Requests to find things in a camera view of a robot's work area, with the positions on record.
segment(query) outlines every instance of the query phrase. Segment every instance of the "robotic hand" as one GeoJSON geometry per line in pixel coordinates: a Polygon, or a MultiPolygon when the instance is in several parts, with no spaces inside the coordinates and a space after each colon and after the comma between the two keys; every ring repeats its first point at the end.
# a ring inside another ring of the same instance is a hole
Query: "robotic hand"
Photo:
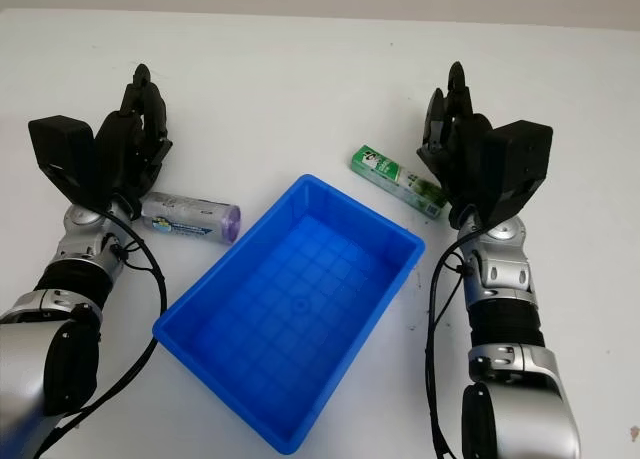
{"type": "Polygon", "coordinates": [[[453,454],[440,431],[434,374],[435,292],[446,258],[460,247],[471,325],[464,392],[465,459],[579,459],[577,427],[556,360],[540,332],[536,295],[516,214],[544,181],[552,129],[517,121],[493,129],[474,114],[464,71],[449,72],[448,94],[434,92],[417,153],[452,205],[458,240],[444,253],[431,283],[426,382],[434,447],[453,454]]]}
{"type": "Polygon", "coordinates": [[[172,145],[149,69],[138,66],[120,110],[107,116],[95,140],[86,123],[63,116],[31,121],[29,132],[40,169],[72,205],[35,289],[0,316],[3,459],[39,455],[131,382],[153,352],[155,340],[115,386],[80,409],[96,389],[102,308],[126,262],[127,236],[150,260],[166,308],[158,264],[130,228],[172,145]]]}

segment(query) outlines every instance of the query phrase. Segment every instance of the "blue bin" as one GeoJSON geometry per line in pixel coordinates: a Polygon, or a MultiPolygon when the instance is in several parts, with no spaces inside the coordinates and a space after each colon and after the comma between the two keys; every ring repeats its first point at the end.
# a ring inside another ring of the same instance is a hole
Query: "blue bin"
{"type": "Polygon", "coordinates": [[[290,454],[424,248],[305,175],[153,333],[269,444],[290,454]]]}

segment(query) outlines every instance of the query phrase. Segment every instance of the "black cable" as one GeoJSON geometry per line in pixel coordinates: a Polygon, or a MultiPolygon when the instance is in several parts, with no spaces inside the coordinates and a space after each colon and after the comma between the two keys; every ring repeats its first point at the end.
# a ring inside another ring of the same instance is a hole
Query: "black cable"
{"type": "Polygon", "coordinates": [[[127,243],[126,246],[124,246],[124,250],[127,252],[136,252],[140,250],[140,245],[136,244],[136,241],[130,241],[127,243]]]}
{"type": "Polygon", "coordinates": [[[436,456],[438,459],[443,459],[445,454],[449,454],[453,459],[456,459],[456,456],[451,451],[449,444],[447,444],[444,435],[442,434],[442,430],[440,429],[440,424],[438,422],[438,401],[436,396],[436,378],[435,378],[435,348],[434,348],[434,340],[435,340],[435,330],[437,326],[437,322],[435,319],[435,308],[436,308],[436,292],[438,290],[438,279],[440,277],[440,273],[442,272],[442,268],[445,266],[446,260],[455,253],[455,250],[460,246],[464,245],[468,241],[475,239],[478,236],[481,236],[488,229],[476,229],[475,231],[465,235],[464,237],[458,239],[456,242],[451,244],[440,256],[438,262],[436,263],[436,267],[433,270],[433,276],[431,277],[431,287],[429,289],[429,313],[428,313],[428,328],[427,328],[427,345],[425,349],[425,383],[427,390],[427,402],[429,403],[429,414],[431,417],[431,433],[433,439],[433,447],[436,451],[436,456]]]}
{"type": "MultiPolygon", "coordinates": [[[[462,256],[461,256],[460,254],[458,254],[457,252],[452,252],[452,253],[451,253],[451,255],[452,255],[452,256],[456,256],[458,259],[460,259],[460,262],[461,262],[461,263],[463,263],[463,262],[464,262],[464,259],[462,259],[462,256]]],[[[450,265],[449,265],[449,264],[447,264],[446,262],[444,263],[444,267],[446,267],[446,268],[447,268],[447,269],[449,269],[450,271],[458,272],[458,270],[457,270],[455,267],[450,266],[450,265]]]]}
{"type": "Polygon", "coordinates": [[[442,319],[442,316],[444,315],[444,313],[447,312],[447,308],[449,307],[449,304],[451,304],[451,301],[456,295],[456,292],[458,292],[458,289],[460,288],[460,284],[462,284],[463,278],[464,278],[464,275],[462,274],[462,271],[460,271],[460,277],[458,278],[458,282],[456,282],[456,285],[453,288],[453,291],[451,291],[451,294],[449,295],[447,302],[445,302],[444,306],[442,306],[442,310],[440,311],[440,314],[438,314],[438,317],[436,317],[436,321],[434,322],[433,327],[438,327],[438,323],[440,322],[440,319],[442,319]]]}
{"type": "MultiPolygon", "coordinates": [[[[94,209],[91,207],[86,207],[86,206],[84,207],[92,212],[95,212],[96,214],[100,214],[101,216],[104,216],[114,224],[118,225],[124,232],[126,232],[129,235],[129,237],[131,237],[131,239],[133,239],[133,242],[137,244],[138,248],[142,249],[142,252],[144,252],[144,255],[147,257],[149,263],[151,264],[151,268],[140,268],[138,266],[133,266],[131,264],[128,264],[128,266],[136,270],[149,271],[153,275],[156,282],[158,283],[158,290],[160,292],[160,315],[162,315],[167,310],[167,287],[164,282],[164,276],[162,275],[162,270],[160,269],[160,265],[156,261],[155,257],[153,257],[153,254],[145,244],[144,240],[127,223],[125,223],[120,218],[116,217],[113,213],[100,211],[98,209],[94,209]]],[[[127,253],[131,252],[127,250],[127,248],[130,245],[131,243],[129,243],[124,248],[122,248],[122,250],[127,253]]],[[[53,446],[56,442],[58,442],[67,432],[69,432],[71,429],[76,427],[78,424],[84,421],[87,417],[89,417],[102,404],[107,402],[109,399],[111,399],[116,394],[121,392],[125,387],[127,387],[129,383],[131,383],[131,381],[133,381],[133,379],[135,379],[135,377],[140,373],[142,368],[147,364],[157,344],[158,344],[158,341],[155,338],[151,339],[151,341],[149,342],[149,344],[147,345],[143,353],[140,355],[140,357],[136,360],[136,362],[134,362],[134,364],[123,374],[123,376],[120,379],[118,379],[118,381],[113,386],[111,386],[111,388],[107,392],[105,392],[102,396],[100,396],[90,405],[83,407],[82,409],[80,409],[80,411],[77,411],[76,417],[71,419],[64,426],[56,427],[55,429],[53,429],[53,431],[51,431],[49,436],[47,436],[47,438],[43,442],[42,446],[38,450],[38,453],[36,454],[35,457],[36,458],[40,457],[40,455],[43,452],[45,452],[47,449],[53,446]]]]}

